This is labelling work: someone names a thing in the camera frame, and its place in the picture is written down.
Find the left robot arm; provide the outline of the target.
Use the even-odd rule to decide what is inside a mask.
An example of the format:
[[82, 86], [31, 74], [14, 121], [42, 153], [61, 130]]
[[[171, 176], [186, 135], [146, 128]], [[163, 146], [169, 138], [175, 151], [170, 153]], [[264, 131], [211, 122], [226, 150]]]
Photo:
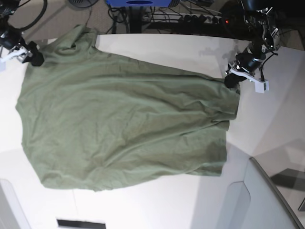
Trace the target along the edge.
[[221, 20], [226, 31], [236, 39], [246, 32], [253, 37], [248, 46], [235, 55], [228, 63], [224, 84], [235, 88], [240, 82], [254, 82], [255, 91], [264, 93], [269, 83], [264, 77], [264, 65], [279, 49], [279, 29], [276, 13], [264, 0], [241, 0], [237, 5], [221, 12]]

